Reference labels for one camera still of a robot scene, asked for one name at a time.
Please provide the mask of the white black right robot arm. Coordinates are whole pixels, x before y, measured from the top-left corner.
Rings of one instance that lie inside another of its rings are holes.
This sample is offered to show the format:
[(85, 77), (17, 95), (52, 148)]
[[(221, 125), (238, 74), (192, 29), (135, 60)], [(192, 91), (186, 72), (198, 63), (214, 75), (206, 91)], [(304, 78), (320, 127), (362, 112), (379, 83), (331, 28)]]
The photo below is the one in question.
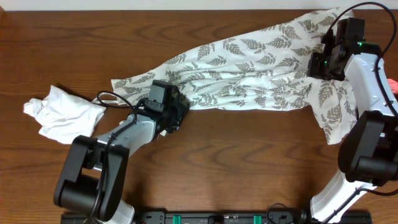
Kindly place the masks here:
[(371, 223), (370, 215), (346, 214), (362, 195), (397, 180), (397, 100), (384, 71), (380, 46), (366, 42), (364, 20), (349, 17), (328, 30), (322, 53), (312, 54), (308, 77), (348, 80), (358, 120), (341, 143), (338, 172), (310, 201), (303, 223)]

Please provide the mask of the white folded shirt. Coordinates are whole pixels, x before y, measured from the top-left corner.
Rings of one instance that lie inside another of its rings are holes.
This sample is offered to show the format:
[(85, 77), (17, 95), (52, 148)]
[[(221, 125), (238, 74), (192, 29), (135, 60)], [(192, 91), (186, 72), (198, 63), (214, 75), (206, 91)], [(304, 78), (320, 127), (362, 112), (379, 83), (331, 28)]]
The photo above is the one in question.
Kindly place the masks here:
[(62, 144), (80, 136), (90, 137), (106, 108), (51, 86), (43, 99), (32, 98), (23, 112), (42, 126), (39, 134)]

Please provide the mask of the white fern print dress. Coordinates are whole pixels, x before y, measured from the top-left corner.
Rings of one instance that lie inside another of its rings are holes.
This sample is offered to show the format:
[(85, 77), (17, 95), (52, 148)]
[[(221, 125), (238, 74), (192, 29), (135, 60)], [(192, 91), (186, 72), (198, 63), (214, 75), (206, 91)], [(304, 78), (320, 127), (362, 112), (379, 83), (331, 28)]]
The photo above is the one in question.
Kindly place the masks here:
[(348, 81), (307, 76), (312, 53), (336, 18), (352, 11), (334, 8), (292, 21), (201, 45), (157, 68), (114, 79), (118, 103), (137, 103), (154, 80), (176, 85), (193, 110), (290, 111), (310, 106), (328, 144), (339, 143), (356, 123), (356, 102)]

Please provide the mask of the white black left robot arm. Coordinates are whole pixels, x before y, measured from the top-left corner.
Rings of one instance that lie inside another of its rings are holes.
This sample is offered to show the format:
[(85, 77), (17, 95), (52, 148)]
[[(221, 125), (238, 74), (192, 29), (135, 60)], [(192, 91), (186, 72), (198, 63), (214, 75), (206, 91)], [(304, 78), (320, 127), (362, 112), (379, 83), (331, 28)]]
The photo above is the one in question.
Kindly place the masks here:
[(95, 138), (80, 135), (69, 149), (53, 195), (56, 206), (83, 215), (84, 223), (132, 223), (135, 209), (122, 200), (129, 157), (162, 131), (176, 131), (190, 105), (177, 86), (154, 80), (149, 96), (126, 120)]

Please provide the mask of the pink cloth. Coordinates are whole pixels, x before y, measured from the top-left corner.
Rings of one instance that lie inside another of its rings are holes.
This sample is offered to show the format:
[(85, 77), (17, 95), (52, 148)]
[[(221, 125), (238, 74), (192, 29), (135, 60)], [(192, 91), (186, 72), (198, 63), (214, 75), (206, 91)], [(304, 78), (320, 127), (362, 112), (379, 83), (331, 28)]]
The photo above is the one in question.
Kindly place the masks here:
[(390, 78), (388, 78), (387, 81), (392, 90), (392, 93), (394, 95), (398, 95), (398, 82)]

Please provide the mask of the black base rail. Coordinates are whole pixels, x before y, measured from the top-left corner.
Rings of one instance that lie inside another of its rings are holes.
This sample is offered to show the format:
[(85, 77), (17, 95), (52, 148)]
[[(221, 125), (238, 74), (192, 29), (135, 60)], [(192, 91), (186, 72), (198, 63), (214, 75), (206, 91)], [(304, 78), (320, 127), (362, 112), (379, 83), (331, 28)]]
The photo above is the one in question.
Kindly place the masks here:
[[(83, 215), (66, 213), (61, 215), (61, 224), (83, 223)], [(266, 213), (168, 213), (144, 212), (134, 215), (129, 223), (137, 224), (268, 224), (268, 223), (317, 223), (310, 221), (306, 215), (277, 209)], [(372, 224), (369, 212), (346, 212), (340, 222), (342, 224)]]

